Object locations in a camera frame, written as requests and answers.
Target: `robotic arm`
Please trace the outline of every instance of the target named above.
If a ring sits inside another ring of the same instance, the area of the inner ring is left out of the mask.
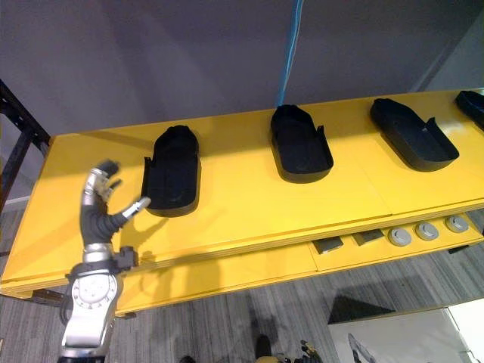
[[[106,160],[91,169],[84,185],[80,216],[84,253],[82,263],[74,266],[67,276],[73,312],[57,363],[104,362],[113,332],[116,303],[123,291],[119,274],[138,264],[132,247],[121,247],[115,253],[111,238],[150,204],[150,198],[142,197],[122,212],[108,215],[107,201],[121,181],[109,186],[108,182],[118,169],[115,162]]]

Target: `black foot tray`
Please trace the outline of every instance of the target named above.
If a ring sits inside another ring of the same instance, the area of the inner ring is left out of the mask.
[[[432,172],[450,164],[459,152],[432,117],[425,123],[410,107],[388,98],[378,98],[371,118],[381,128],[400,157],[411,168]]]
[[[144,158],[141,195],[151,198],[147,210],[178,217],[197,208],[200,187],[198,141],[187,126],[169,127],[155,142],[153,159]]]
[[[484,96],[474,91],[461,91],[455,102],[459,108],[484,130]]]
[[[309,113],[297,106],[279,106],[272,116],[271,131],[275,162],[282,179],[315,182],[333,167],[323,126],[316,130]]]

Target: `person's foot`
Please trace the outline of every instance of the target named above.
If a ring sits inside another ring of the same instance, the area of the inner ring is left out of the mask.
[[[271,341],[267,335],[261,334],[256,341],[256,359],[272,356]]]
[[[180,359],[180,363],[196,363],[195,360],[190,357],[189,355],[186,355],[182,359]]]

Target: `yellow table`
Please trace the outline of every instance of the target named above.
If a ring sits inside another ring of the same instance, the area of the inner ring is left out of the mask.
[[[200,143],[200,202],[174,219],[140,213],[115,236],[115,249],[131,245],[141,257],[141,267],[126,279],[119,312],[478,241],[482,236],[471,228],[465,236],[397,250],[383,242],[357,250],[345,236],[344,247],[315,256],[307,244],[484,206],[484,132],[455,106],[457,93],[390,96],[424,119],[435,116],[461,153],[428,173],[409,169],[383,140],[368,115],[375,98],[301,106],[315,125],[324,125],[335,162],[326,177],[307,185],[278,175],[269,141],[273,110],[57,136],[2,276],[2,293],[28,297],[65,284],[64,275],[81,259],[79,197],[87,171],[104,158],[121,162],[124,184],[110,203],[111,212],[121,209],[140,192],[143,158],[176,124],[188,125]],[[370,252],[361,254],[364,248]],[[194,289],[193,275],[210,278]],[[143,302],[143,289],[169,292]]]

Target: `silver knob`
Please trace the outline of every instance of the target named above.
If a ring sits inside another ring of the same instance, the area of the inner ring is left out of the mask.
[[[420,222],[417,227],[415,227],[415,233],[417,233],[417,236],[423,240],[435,240],[439,236],[437,228],[429,222]]]
[[[466,220],[460,216],[450,216],[445,219],[445,225],[455,233],[461,233],[469,229]]]
[[[389,233],[390,241],[398,247],[405,247],[411,242],[411,235],[403,228],[394,228]]]

